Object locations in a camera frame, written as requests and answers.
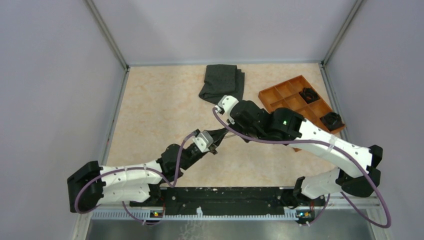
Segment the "metal key holder plate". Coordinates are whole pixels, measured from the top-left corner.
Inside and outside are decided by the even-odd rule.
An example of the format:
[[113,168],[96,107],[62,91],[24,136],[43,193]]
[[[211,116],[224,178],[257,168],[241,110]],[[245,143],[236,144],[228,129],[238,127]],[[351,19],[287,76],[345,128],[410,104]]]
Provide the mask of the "metal key holder plate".
[[230,138],[235,136],[233,132],[229,131],[226,128],[212,130],[209,134],[211,135],[214,142],[218,142],[225,138]]

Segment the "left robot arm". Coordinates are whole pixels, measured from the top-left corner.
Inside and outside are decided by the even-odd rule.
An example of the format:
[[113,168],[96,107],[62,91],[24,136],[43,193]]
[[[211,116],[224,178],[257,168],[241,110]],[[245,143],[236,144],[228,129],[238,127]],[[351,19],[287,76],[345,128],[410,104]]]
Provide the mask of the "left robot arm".
[[216,144],[192,143],[187,148],[171,144],[157,160],[127,166],[102,166],[90,161],[67,179],[69,208],[72,213],[87,213],[99,205],[136,202],[154,207],[160,202],[160,185],[175,185],[194,163]]

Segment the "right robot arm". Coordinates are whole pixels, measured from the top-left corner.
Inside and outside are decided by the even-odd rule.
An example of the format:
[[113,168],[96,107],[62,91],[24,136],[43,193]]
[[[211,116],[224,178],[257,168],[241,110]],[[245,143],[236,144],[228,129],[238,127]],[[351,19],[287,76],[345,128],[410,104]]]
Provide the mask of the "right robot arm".
[[383,149],[378,145],[361,147],[349,143],[287,107],[268,113],[250,100],[238,101],[231,96],[225,97],[219,107],[230,127],[238,133],[259,141],[283,142],[335,165],[330,171],[297,179],[293,200],[299,206],[338,192],[366,198],[380,184],[377,165],[382,160]]

